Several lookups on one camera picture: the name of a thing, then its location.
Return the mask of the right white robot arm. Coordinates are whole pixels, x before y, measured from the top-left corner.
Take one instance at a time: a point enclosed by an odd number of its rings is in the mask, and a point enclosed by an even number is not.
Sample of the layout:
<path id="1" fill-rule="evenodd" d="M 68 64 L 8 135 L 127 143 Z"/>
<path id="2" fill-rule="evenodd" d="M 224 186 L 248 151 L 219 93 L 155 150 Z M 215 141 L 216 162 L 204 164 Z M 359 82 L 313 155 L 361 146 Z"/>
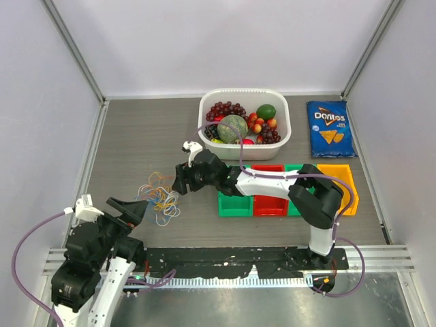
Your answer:
<path id="1" fill-rule="evenodd" d="M 209 150 L 176 166 L 172 190 L 185 195 L 213 186 L 226 196 L 269 196 L 290 201 L 310 226 L 307 259 L 316 269 L 332 261 L 334 221 L 341 207 L 342 189 L 315 166 L 291 172 L 266 172 L 228 166 Z"/>

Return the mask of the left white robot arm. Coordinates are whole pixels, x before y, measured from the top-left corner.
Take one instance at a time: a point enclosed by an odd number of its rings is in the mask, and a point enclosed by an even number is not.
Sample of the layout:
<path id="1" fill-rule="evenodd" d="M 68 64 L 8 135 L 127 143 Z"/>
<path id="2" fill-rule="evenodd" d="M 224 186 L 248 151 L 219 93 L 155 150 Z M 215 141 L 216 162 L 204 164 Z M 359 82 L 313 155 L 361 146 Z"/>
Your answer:
<path id="1" fill-rule="evenodd" d="M 78 225 L 51 280 L 58 326 L 109 326 L 128 277 L 144 266 L 144 243 L 129 234 L 141 224 L 148 202 L 109 198 L 107 204 L 119 215 L 95 208 L 89 194 L 76 200 Z"/>

